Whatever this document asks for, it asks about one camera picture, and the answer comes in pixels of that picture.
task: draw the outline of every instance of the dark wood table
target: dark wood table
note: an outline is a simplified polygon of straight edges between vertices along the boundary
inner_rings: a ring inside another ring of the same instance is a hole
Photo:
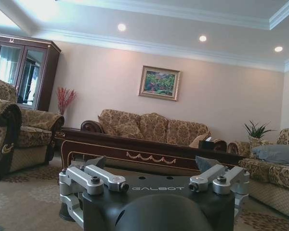
[[[128,166],[134,163],[150,165],[150,172],[159,167],[176,170],[189,170],[199,173],[195,156],[217,159],[232,168],[243,157],[220,151],[190,148],[166,143],[158,143],[119,136],[110,136],[97,132],[81,131],[75,128],[63,128],[57,132],[61,140],[61,158],[63,167],[71,164],[74,155],[84,155],[86,159],[107,156],[111,160],[124,161]]]

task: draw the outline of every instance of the framed painting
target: framed painting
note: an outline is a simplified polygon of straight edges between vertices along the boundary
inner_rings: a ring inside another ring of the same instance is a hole
[[[179,82],[180,71],[144,66],[139,95],[177,101]]]

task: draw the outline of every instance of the gray pillow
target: gray pillow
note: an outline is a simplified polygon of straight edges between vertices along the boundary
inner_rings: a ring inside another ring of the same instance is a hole
[[[221,163],[214,159],[208,159],[200,156],[196,156],[196,163],[201,173],[207,171],[214,165],[220,165]]]
[[[289,164],[289,146],[283,144],[264,145],[255,147],[252,152],[256,154],[257,159],[271,163]]]

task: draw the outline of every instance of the green plant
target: green plant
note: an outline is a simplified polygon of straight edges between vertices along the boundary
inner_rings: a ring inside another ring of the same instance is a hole
[[[275,130],[271,130],[271,129],[265,130],[266,126],[269,123],[263,124],[261,126],[258,126],[259,123],[254,124],[251,120],[250,120],[250,123],[251,123],[250,126],[248,126],[247,124],[244,124],[245,125],[245,130],[247,131],[247,133],[250,136],[255,137],[255,138],[259,138],[260,139],[260,138],[262,138],[264,136],[265,133],[270,132],[270,131],[275,131]]]

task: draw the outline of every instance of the patterned carpet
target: patterned carpet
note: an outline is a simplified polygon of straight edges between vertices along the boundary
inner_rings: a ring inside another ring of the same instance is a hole
[[[106,169],[118,175],[139,175]],[[55,157],[49,166],[14,173],[0,181],[0,231],[80,231],[76,223],[58,216],[61,204],[57,179],[60,171],[61,159]],[[234,230],[289,231],[289,219],[249,200]]]

